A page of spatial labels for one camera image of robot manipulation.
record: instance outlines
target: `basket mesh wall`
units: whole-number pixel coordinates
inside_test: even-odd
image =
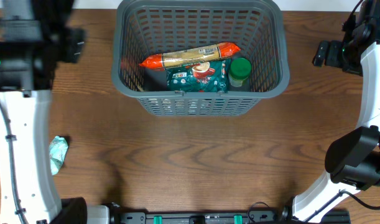
[[[253,65],[250,91],[269,91],[278,83],[277,51],[272,23],[256,8],[197,9],[191,7],[146,7],[128,15],[122,40],[121,80],[131,90],[140,91],[144,68],[138,66],[152,54],[173,52],[220,42],[234,42]],[[156,115],[239,115],[259,99],[164,99],[140,98],[140,103]]]

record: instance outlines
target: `light green plastic wrapper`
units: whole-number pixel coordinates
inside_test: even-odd
[[[49,146],[50,168],[55,175],[63,166],[65,155],[68,151],[68,143],[65,138],[56,136]]]

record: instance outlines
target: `wooden table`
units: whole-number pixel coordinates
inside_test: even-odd
[[[57,70],[50,138],[69,135],[65,165],[54,177],[61,198],[116,202],[150,212],[247,210],[263,201],[281,207],[324,170],[332,141],[354,129],[362,78],[315,68],[321,40],[340,40],[348,13],[285,12],[291,71],[286,92],[244,116],[164,118],[111,83],[116,11],[75,11],[88,31],[78,65]],[[380,205],[380,188],[359,194]],[[380,223],[351,199],[353,223]]]

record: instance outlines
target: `green snack bag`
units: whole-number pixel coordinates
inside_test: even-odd
[[[190,68],[170,68],[167,70],[167,86],[172,91],[227,92],[230,61],[231,59],[226,59],[205,62]]]

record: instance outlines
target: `green jar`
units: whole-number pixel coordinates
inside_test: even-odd
[[[245,58],[233,60],[229,68],[229,83],[233,87],[241,87],[248,80],[252,72],[252,65]]]

